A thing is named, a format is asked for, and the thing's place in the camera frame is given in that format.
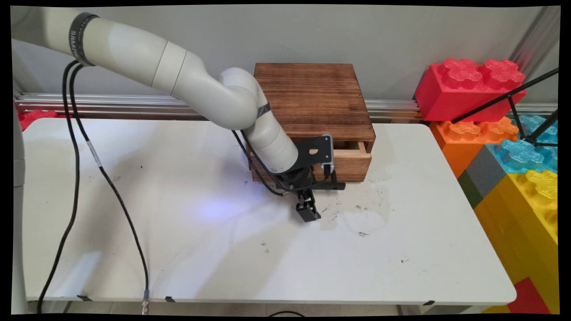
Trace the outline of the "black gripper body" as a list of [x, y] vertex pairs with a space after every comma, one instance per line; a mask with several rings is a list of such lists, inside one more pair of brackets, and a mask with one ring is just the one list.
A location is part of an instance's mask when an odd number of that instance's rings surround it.
[[320, 185], [314, 175], [314, 166], [302, 167], [285, 173], [275, 173], [276, 185], [284, 191], [304, 190]]

